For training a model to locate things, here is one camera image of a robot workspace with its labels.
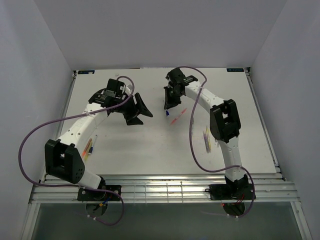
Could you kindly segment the orange yellow pen cluster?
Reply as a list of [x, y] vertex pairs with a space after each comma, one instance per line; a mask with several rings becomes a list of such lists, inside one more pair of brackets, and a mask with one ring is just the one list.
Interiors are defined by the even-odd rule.
[[88, 155], [89, 155], [89, 150], [91, 149], [91, 146], [92, 146], [92, 143], [93, 143], [93, 139], [90, 138], [81, 154], [81, 157], [82, 157], [82, 160], [85, 162], [88, 158]]

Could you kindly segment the left blue corner label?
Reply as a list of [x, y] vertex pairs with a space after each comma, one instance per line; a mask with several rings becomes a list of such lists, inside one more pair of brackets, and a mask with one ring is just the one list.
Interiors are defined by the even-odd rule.
[[95, 70], [78, 70], [77, 71], [78, 75], [91, 75], [94, 73], [95, 73]]

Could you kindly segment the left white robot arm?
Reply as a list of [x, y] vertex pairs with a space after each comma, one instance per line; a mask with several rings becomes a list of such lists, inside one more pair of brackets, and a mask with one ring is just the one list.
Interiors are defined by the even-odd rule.
[[58, 139], [45, 144], [45, 170], [71, 184], [89, 188], [88, 193], [100, 200], [106, 195], [106, 187], [99, 175], [85, 166], [85, 150], [96, 128], [111, 113], [123, 115], [128, 126], [142, 125], [139, 115], [153, 117], [141, 95], [127, 89], [124, 82], [110, 78], [105, 88], [88, 100], [83, 115]]

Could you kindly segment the blue corner label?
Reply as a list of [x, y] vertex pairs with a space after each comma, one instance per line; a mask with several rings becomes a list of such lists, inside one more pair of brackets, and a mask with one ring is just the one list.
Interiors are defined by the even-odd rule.
[[226, 68], [229, 73], [242, 73], [244, 72], [243, 68]]
[[78, 70], [77, 71], [78, 75], [91, 75], [94, 73], [95, 73], [95, 70]]

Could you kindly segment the right blue corner label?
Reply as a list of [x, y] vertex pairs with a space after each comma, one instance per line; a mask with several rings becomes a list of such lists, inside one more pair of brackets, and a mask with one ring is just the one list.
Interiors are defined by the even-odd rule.
[[243, 68], [226, 68], [229, 73], [242, 73], [244, 72]]

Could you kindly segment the aluminium rail frame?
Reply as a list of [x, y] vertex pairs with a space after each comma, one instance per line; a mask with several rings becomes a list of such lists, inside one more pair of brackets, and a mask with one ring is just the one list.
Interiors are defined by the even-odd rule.
[[[225, 183], [222, 174], [216, 175], [106, 175], [106, 183], [120, 185], [126, 204], [151, 203], [208, 203], [205, 190], [210, 184]], [[29, 203], [75, 203], [78, 187], [65, 186], [66, 182], [47, 175], [46, 187], [34, 186]], [[256, 202], [298, 202], [300, 196], [292, 181], [282, 179], [280, 173], [253, 177]]]

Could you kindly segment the red pen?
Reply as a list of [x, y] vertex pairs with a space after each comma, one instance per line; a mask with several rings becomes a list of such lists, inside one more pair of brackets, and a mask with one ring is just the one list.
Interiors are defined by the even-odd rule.
[[170, 122], [170, 125], [173, 125], [186, 111], [187, 111], [187, 108], [184, 108], [184, 109]]

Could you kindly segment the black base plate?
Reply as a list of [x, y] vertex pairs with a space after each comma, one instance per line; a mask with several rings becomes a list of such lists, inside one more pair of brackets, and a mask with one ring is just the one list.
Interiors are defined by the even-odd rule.
[[204, 191], [209, 193], [210, 199], [213, 201], [256, 199], [251, 184], [242, 188], [231, 188], [227, 184], [210, 184]]
[[[115, 192], [118, 195], [121, 195], [121, 192], [122, 192], [121, 185], [106, 185], [105, 189], [111, 192]], [[95, 190], [80, 188], [77, 194], [77, 200], [82, 202], [93, 202], [93, 201], [104, 202], [104, 201], [119, 201], [120, 198], [110, 192], [95, 191]]]

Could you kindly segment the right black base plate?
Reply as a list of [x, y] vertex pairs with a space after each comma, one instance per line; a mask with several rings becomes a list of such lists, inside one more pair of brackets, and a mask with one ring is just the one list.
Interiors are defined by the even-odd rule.
[[242, 188], [231, 188], [227, 184], [210, 184], [204, 191], [209, 193], [210, 199], [213, 201], [256, 199], [251, 184]]

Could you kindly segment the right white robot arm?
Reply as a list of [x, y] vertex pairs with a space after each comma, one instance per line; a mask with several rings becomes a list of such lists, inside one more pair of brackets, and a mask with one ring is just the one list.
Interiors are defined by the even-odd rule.
[[168, 110], [181, 104], [181, 97], [194, 100], [209, 114], [209, 129], [218, 142], [224, 160], [224, 184], [211, 184], [207, 188], [211, 200], [250, 199], [252, 185], [242, 166], [239, 151], [241, 121], [237, 104], [233, 99], [224, 100], [204, 87], [193, 76], [185, 76], [176, 67], [165, 77], [168, 85], [164, 87], [164, 109]]

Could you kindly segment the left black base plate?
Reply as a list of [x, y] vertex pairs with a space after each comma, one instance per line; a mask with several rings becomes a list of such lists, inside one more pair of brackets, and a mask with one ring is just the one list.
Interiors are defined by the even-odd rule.
[[[121, 185], [106, 185], [105, 189], [111, 192], [115, 192], [118, 195], [121, 195], [121, 192], [122, 192]], [[119, 201], [120, 198], [110, 192], [95, 191], [95, 190], [80, 188], [77, 194], [77, 200], [82, 202], [93, 202], [93, 201], [104, 202], [104, 201]]]

